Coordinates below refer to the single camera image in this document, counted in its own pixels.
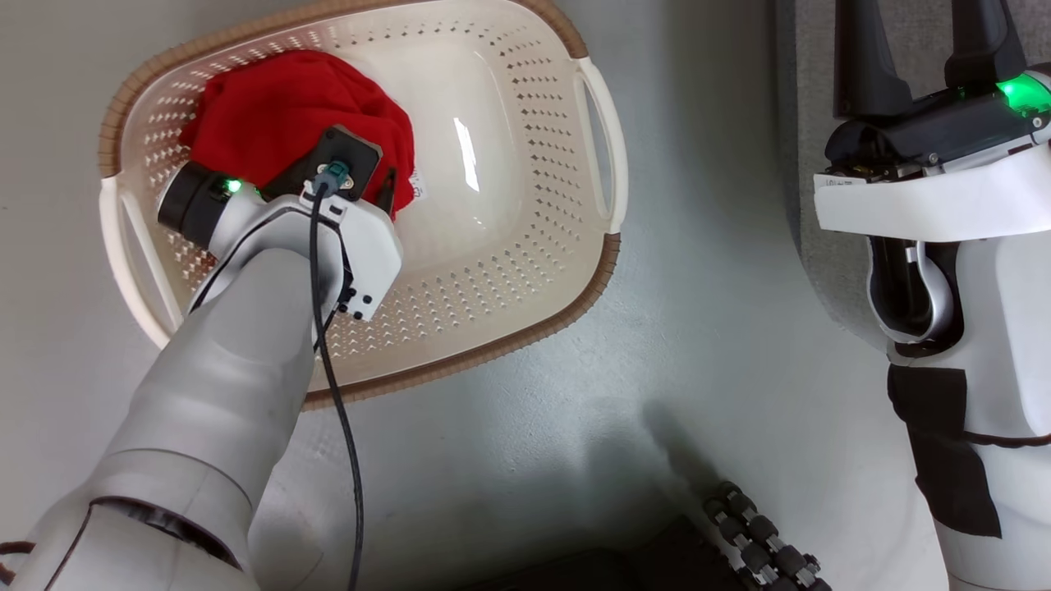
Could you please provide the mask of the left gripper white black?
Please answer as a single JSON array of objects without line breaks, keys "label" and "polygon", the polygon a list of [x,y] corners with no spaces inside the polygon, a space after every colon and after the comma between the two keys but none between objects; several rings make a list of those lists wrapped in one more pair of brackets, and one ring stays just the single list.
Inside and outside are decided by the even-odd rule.
[{"label": "left gripper white black", "polygon": [[371,319],[401,272],[393,226],[397,169],[384,176],[375,206],[329,192],[313,208],[313,181],[267,201],[259,188],[195,162],[177,169],[158,203],[158,223],[215,258],[188,310],[221,295],[260,252],[288,250],[318,264],[320,318]]}]

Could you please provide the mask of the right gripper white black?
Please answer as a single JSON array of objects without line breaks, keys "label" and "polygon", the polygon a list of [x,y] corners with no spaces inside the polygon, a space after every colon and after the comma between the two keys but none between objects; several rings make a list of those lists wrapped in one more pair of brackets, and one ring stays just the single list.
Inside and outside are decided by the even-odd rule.
[{"label": "right gripper white black", "polygon": [[[1017,78],[1027,57],[1006,1],[951,1],[950,89]],[[836,2],[833,117],[895,117],[912,94],[897,75],[878,1]],[[868,182],[815,174],[819,227],[930,243],[977,241],[1050,228],[1049,116],[1036,130],[931,174]]]}]

